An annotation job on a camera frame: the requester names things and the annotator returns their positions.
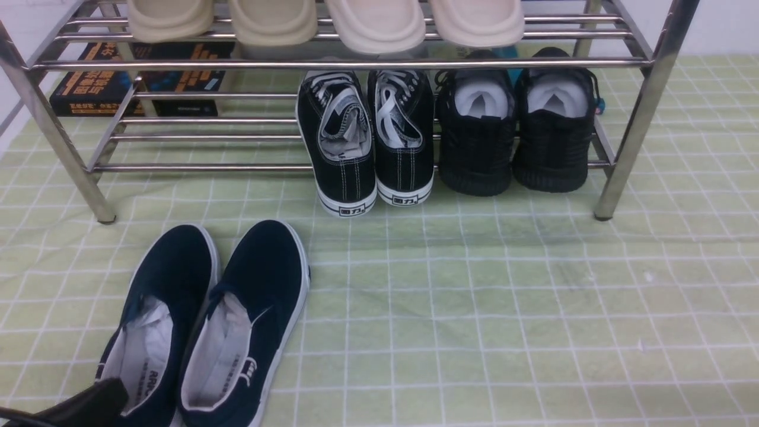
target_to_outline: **black canvas sneaker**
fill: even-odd
[[[336,217],[368,212],[376,200],[374,155],[371,124],[356,74],[306,73],[295,118],[325,209]]]
[[[468,58],[495,58],[475,51]],[[516,132],[515,98],[507,70],[441,71],[437,118],[440,178],[465,195],[494,196],[511,183]]]
[[[376,138],[379,196],[415,206],[432,191],[435,95],[423,71],[372,71],[367,93]]]
[[[555,47],[536,55],[569,56]],[[587,179],[587,152],[600,101],[598,80],[585,68],[524,70],[516,85],[521,140],[512,168],[527,188],[563,193]]]

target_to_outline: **grid pattern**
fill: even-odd
[[[641,79],[597,73],[618,141]],[[119,218],[101,226],[29,124],[0,159],[0,403],[40,410],[91,384],[161,232],[201,223],[227,259],[275,217],[313,283],[264,425],[759,425],[758,91],[756,56],[680,59],[608,223],[590,215],[594,171],[569,195],[436,182],[421,207],[353,220],[325,213],[308,175],[106,175]],[[85,156],[105,124],[65,120]],[[223,145],[122,144],[113,161],[307,161],[300,144]]]

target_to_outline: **canvas sneaker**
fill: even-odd
[[[369,116],[356,74],[309,71],[295,117],[324,208],[336,217],[365,214],[376,200]]]
[[[372,71],[377,191],[394,206],[415,206],[432,191],[435,96],[423,71]]]
[[[129,396],[119,427],[177,425],[176,390],[184,350],[208,289],[219,279],[208,232],[182,225],[150,248],[132,277],[119,327],[96,380],[119,378]]]
[[[495,58],[491,51],[468,58]],[[440,178],[465,195],[494,196],[511,182],[509,160],[516,132],[515,97],[507,70],[441,71],[436,114],[440,122]]]
[[[536,57],[567,57],[555,47]],[[521,140],[512,168],[527,188],[574,191],[587,179],[588,150],[600,103],[598,80],[585,68],[523,70],[516,85]]]
[[[180,375],[187,427],[261,423],[309,282],[306,252],[292,227],[267,220],[247,232],[211,291]]]

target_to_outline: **shoe rack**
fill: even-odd
[[[260,61],[260,60],[134,60],[131,42],[134,41],[126,31],[127,19],[118,13],[118,5],[125,0],[77,0],[71,13],[65,17],[49,34],[29,61],[24,61],[15,48],[5,27],[0,22],[0,68],[11,80],[24,104],[31,112],[37,125],[46,136],[52,149],[66,168],[84,199],[89,204],[100,223],[113,223],[116,212],[109,206],[98,188],[99,177],[106,172],[297,172],[311,170],[310,164],[271,164],[271,163],[111,163],[111,155],[122,141],[175,141],[176,144],[198,141],[292,141],[299,140],[295,118],[267,119],[263,117],[225,118],[225,117],[157,117],[153,107],[155,100],[292,100],[298,89],[290,93],[174,93],[149,92],[140,78],[141,71],[185,71],[185,70],[310,70],[310,69],[399,69],[413,68],[420,70],[438,70],[453,68],[535,68],[561,67],[575,65],[586,68],[637,68],[644,81],[635,107],[632,110],[627,129],[614,151],[603,132],[603,127],[596,121],[593,146],[598,160],[592,160],[590,168],[603,169],[606,184],[594,210],[596,219],[610,220],[617,203],[625,189],[635,159],[638,156],[654,113],[659,105],[662,93],[669,80],[675,60],[682,47],[698,0],[672,0],[661,36],[652,49],[646,43],[641,31],[626,11],[622,0],[585,0],[582,13],[577,14],[542,14],[527,16],[525,40],[576,40],[574,55],[563,59],[488,59],[488,60],[382,60],[382,61]],[[102,17],[93,16],[100,10]],[[426,17],[426,40],[440,40],[435,31],[431,17]],[[213,43],[233,41],[231,20],[228,17],[216,17],[216,24],[225,30],[210,31],[201,36],[185,41]],[[579,24],[569,27],[566,24]],[[85,27],[95,27],[96,32],[83,32]],[[329,18],[319,19],[319,31],[316,40],[334,40],[339,43],[337,34]],[[624,40],[630,56],[625,57],[589,57],[591,43],[594,39]],[[63,61],[63,50],[72,43],[116,43],[123,58],[120,61],[84,62]],[[39,82],[49,71],[128,71],[133,84],[124,97],[121,107],[111,120],[105,134],[99,142],[95,153],[89,161],[83,160],[75,144],[66,133],[60,121],[55,117],[45,94],[39,88]],[[124,117],[124,111],[133,100],[142,103],[145,117]],[[267,134],[264,131],[220,132],[208,131],[160,131],[162,127],[176,125],[291,125],[291,134]],[[152,132],[124,131],[128,126],[155,127]]]

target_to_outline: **white slipper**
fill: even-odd
[[[426,27],[418,0],[324,2],[340,40],[356,52],[403,52],[424,41]]]
[[[471,47],[510,46],[524,36],[521,0],[430,0],[440,36]]]
[[[213,24],[213,0],[127,0],[134,38],[159,43],[205,33]]]
[[[229,14],[245,45],[297,45],[317,33],[314,0],[229,0]]]

